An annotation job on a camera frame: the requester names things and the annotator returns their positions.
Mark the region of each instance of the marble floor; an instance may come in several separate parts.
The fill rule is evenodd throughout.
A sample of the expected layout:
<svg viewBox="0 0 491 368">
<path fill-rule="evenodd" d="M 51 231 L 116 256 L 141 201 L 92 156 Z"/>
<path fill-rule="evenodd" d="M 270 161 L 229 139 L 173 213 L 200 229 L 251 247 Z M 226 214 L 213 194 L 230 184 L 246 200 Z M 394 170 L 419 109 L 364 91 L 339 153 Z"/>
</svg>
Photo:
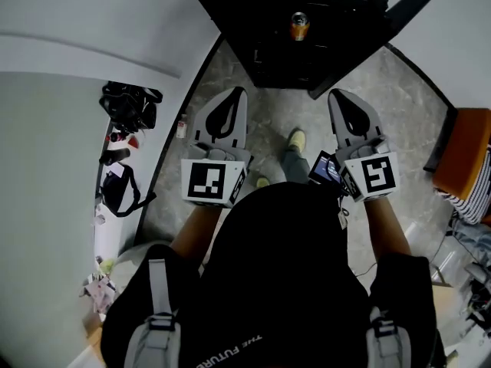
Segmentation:
<svg viewBox="0 0 491 368">
<path fill-rule="evenodd" d="M 331 131 L 327 93 L 312 100 L 301 90 L 255 88 L 226 42 L 216 52 L 189 103 L 188 133 L 197 110 L 219 92 L 234 86 L 244 87 L 249 97 L 247 148 L 255 157 L 240 193 L 242 197 L 252 191 L 259 174 L 269 177 L 272 183 L 285 180 L 278 164 L 278 153 L 296 126 L 307 133 L 304 155 L 310 165 L 321 150 L 335 151 L 337 143 Z M 451 208 L 433 194 L 431 175 L 422 168 L 436 142 L 447 106 L 386 48 L 368 58 L 336 87 L 357 94 L 379 113 L 383 130 L 390 138 L 392 150 L 397 151 L 400 164 L 401 187 L 389 196 L 390 202 L 413 253 L 433 259 L 442 242 Z M 150 203 L 144 220 L 143 235 L 148 239 L 172 239 L 193 209 L 180 196 L 180 159 L 184 156 L 186 140 L 174 138 L 155 187 L 157 198 Z M 353 203 L 351 198 L 345 199 L 344 207 L 350 212 L 349 264 L 355 274 L 361 274 L 374 263 L 364 207 Z M 455 241 L 447 238 L 433 262 L 439 266 L 445 264 L 442 272 L 450 277 L 447 281 L 456 280 L 456 266 L 463 258 L 465 260 L 465 255 Z M 375 268 L 372 268 L 359 279 L 368 288 L 374 276 Z"/>
</svg>

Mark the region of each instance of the orange can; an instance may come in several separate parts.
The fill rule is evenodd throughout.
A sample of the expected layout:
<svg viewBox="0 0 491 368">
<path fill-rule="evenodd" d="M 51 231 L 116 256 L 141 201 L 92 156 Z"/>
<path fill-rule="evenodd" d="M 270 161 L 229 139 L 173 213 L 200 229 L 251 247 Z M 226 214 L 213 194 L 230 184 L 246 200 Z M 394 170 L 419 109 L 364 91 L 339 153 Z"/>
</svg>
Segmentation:
<svg viewBox="0 0 491 368">
<path fill-rule="evenodd" d="M 292 40 L 303 41 L 309 27 L 310 21 L 306 14 L 303 12 L 294 13 L 292 15 L 292 22 L 290 23 L 290 35 L 292 36 Z"/>
</svg>

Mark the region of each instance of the shoe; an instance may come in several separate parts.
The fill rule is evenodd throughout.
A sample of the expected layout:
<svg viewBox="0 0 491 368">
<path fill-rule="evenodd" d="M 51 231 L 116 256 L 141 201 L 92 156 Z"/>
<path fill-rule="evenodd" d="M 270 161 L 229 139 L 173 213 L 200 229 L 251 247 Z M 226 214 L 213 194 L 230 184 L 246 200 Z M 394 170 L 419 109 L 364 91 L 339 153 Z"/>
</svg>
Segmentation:
<svg viewBox="0 0 491 368">
<path fill-rule="evenodd" d="M 290 133 L 290 140 L 288 141 L 288 148 L 296 147 L 299 153 L 305 150 L 305 143 L 307 138 L 305 137 L 305 132 L 300 128 L 295 128 L 292 133 Z"/>
<path fill-rule="evenodd" d="M 269 180 L 266 177 L 264 177 L 264 176 L 260 176 L 258 178 L 258 181 L 255 182 L 255 187 L 256 188 L 263 188 L 263 187 L 267 187 L 269 185 L 270 185 Z"/>
</svg>

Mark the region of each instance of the black cabinet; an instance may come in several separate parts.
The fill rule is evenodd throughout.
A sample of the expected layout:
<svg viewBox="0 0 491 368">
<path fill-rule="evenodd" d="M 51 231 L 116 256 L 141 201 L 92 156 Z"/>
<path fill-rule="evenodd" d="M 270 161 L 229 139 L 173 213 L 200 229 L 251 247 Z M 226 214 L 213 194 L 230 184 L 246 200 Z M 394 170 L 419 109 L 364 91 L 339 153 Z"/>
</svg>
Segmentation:
<svg viewBox="0 0 491 368">
<path fill-rule="evenodd" d="M 199 0 L 257 87 L 319 97 L 395 36 L 429 0 Z M 292 15 L 310 26 L 290 35 Z"/>
</svg>

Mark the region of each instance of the forearm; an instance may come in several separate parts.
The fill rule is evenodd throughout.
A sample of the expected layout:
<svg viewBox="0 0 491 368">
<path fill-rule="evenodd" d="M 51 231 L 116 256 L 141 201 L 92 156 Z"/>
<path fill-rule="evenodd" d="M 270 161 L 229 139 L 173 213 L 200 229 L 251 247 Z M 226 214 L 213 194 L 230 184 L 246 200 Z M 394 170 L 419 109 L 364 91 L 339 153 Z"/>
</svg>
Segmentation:
<svg viewBox="0 0 491 368">
<path fill-rule="evenodd" d="M 411 255 L 406 236 L 387 198 L 364 202 L 377 261 L 386 254 Z"/>
<path fill-rule="evenodd" d="M 208 251 L 221 212 L 222 209 L 216 207 L 196 207 L 170 247 L 199 267 Z"/>
</svg>

